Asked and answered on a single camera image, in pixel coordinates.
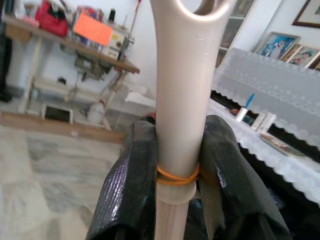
white lace tablecloth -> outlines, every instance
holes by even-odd
[[[320,164],[308,157],[295,158],[286,156],[265,143],[259,133],[253,131],[244,122],[237,122],[224,106],[210,100],[208,115],[218,115],[232,128],[237,142],[250,154],[254,154],[259,161],[273,168],[294,188],[303,192],[305,197],[320,207]]]
[[[320,71],[233,48],[215,71],[212,89],[253,112],[273,113],[274,124],[320,151]]]

picture frame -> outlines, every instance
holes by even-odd
[[[292,56],[289,63],[308,68],[319,56],[319,49],[302,46],[302,48]]]
[[[320,2],[307,0],[292,25],[310,28],[320,28]]]
[[[285,55],[281,60],[288,63],[292,57],[302,48],[302,45],[296,44],[294,45],[291,50],[288,52],[287,55]]]
[[[320,71],[320,56],[309,66],[309,69]]]
[[[268,58],[282,60],[294,45],[298,43],[300,38],[300,36],[296,35],[271,32],[263,43],[256,48],[254,53]]]

wooden table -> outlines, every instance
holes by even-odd
[[[119,61],[107,55],[104,55],[95,49],[85,47],[83,44],[75,42],[69,38],[59,37],[41,28],[37,28],[23,20],[19,20],[13,16],[5,15],[2,21],[6,24],[6,36],[13,40],[20,40],[28,42],[31,36],[38,36],[44,39],[55,41],[56,43],[65,45],[66,47],[72,48],[80,53],[90,55],[97,58],[98,60],[108,62],[116,67],[119,67],[129,73],[140,73],[140,69],[133,65],[128,60]]]
[[[45,89],[45,90],[53,91],[53,92],[64,94],[64,95],[70,91],[67,87],[63,87],[59,84],[55,84],[54,81],[46,81],[46,80],[43,80],[42,78],[39,78],[39,77],[37,78],[36,72],[39,65],[39,61],[40,61],[39,53],[40,53],[43,39],[62,44],[66,47],[74,49],[78,53],[89,55],[91,57],[96,58],[99,61],[110,63],[114,67],[118,67],[119,69],[121,69],[118,78],[115,80],[115,83],[111,86],[111,89],[110,89],[111,96],[107,99],[107,104],[106,104],[107,106],[108,106],[108,103],[114,97],[116,91],[119,89],[120,85],[123,83],[127,73],[132,73],[132,74],[140,73],[139,68],[137,68],[128,60],[125,60],[125,61],[116,60],[112,57],[109,57],[107,55],[104,55],[96,51],[93,48],[85,47],[81,43],[75,42],[69,38],[59,37],[41,28],[28,24],[23,20],[17,19],[9,15],[4,15],[2,17],[2,21],[6,24],[5,34],[8,38],[27,43],[29,42],[32,36],[37,37],[37,43],[34,48],[31,68],[28,74],[28,79],[27,79],[25,90],[24,90],[23,99],[18,107],[18,112],[20,114],[27,113],[33,88]],[[90,92],[85,89],[78,89],[74,97],[94,102],[94,101],[97,101],[101,96],[99,94]]]

orange paper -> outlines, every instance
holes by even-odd
[[[73,31],[91,41],[107,46],[112,34],[112,28],[81,13]]]

beige plastic tube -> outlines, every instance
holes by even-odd
[[[156,135],[159,166],[190,177],[198,164],[216,58],[236,0],[151,0],[157,42]],[[156,240],[182,240],[195,182],[157,184]]]

